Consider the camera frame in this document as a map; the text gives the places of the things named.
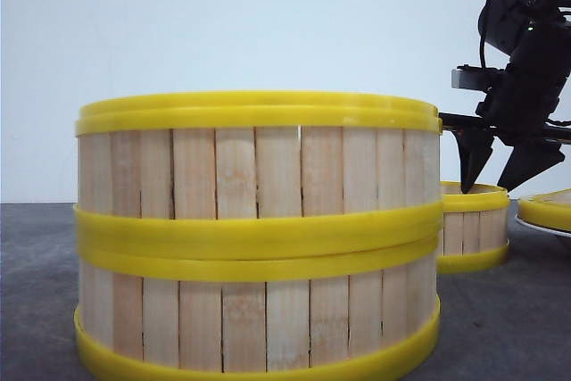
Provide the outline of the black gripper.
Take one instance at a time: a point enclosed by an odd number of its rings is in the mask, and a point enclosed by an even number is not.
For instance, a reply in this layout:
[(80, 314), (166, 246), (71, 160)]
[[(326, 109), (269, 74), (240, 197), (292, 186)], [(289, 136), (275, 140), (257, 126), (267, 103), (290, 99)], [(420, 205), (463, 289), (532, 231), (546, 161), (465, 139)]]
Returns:
[[(569, 74), (569, 37), (529, 37), (513, 51), (502, 78), (484, 92), (474, 116), (439, 114), (443, 127), (455, 131), (463, 194), (472, 189), (489, 160), (494, 136), (505, 145), (516, 145), (497, 182), (507, 190), (565, 160), (560, 147), (570, 143), (570, 131), (546, 123)], [(556, 142), (523, 143), (532, 139)]]

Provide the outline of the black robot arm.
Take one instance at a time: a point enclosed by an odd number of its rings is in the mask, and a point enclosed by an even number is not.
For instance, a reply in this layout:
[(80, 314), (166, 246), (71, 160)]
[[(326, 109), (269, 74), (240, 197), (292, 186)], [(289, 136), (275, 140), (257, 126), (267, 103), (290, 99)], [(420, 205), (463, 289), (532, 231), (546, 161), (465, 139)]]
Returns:
[(460, 189), (468, 193), (492, 154), (494, 139), (513, 151), (497, 182), (509, 191), (564, 161), (570, 124), (550, 115), (570, 75), (570, 0), (486, 0), (480, 44), (509, 56), (502, 68), (461, 65), (457, 89), (482, 91), (473, 116), (441, 113), (459, 148)]

